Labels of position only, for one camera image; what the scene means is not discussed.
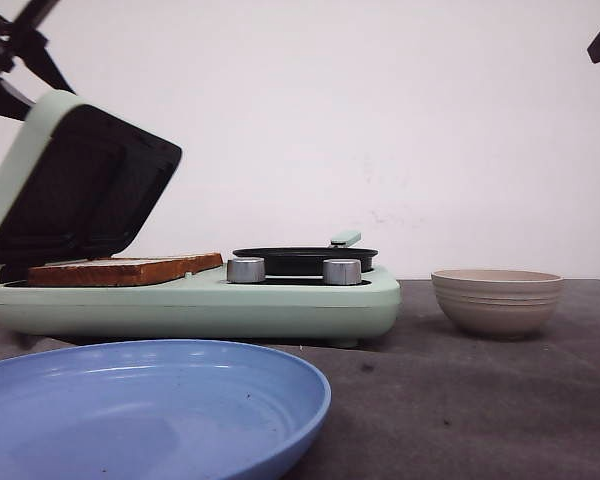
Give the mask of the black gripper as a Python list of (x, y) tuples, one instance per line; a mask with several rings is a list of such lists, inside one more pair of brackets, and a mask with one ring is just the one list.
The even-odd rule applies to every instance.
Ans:
[[(46, 49), (48, 39), (39, 31), (57, 4), (54, 0), (29, 1), (14, 20), (0, 14), (0, 72), (10, 72), (14, 67), (13, 58), (18, 57), (53, 89), (74, 94)], [(0, 77), (0, 116), (22, 121), (32, 107), (32, 100)]]

